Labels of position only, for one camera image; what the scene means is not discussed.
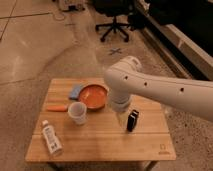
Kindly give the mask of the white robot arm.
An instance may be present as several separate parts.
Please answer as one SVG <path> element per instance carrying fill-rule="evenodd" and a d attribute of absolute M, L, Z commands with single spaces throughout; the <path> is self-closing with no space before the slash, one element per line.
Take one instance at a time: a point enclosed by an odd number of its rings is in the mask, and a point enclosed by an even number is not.
<path fill-rule="evenodd" d="M 213 81 L 153 76 L 141 69 L 136 57 L 127 56 L 105 70 L 104 82 L 114 111 L 126 111 L 131 96 L 138 95 L 213 122 Z"/>

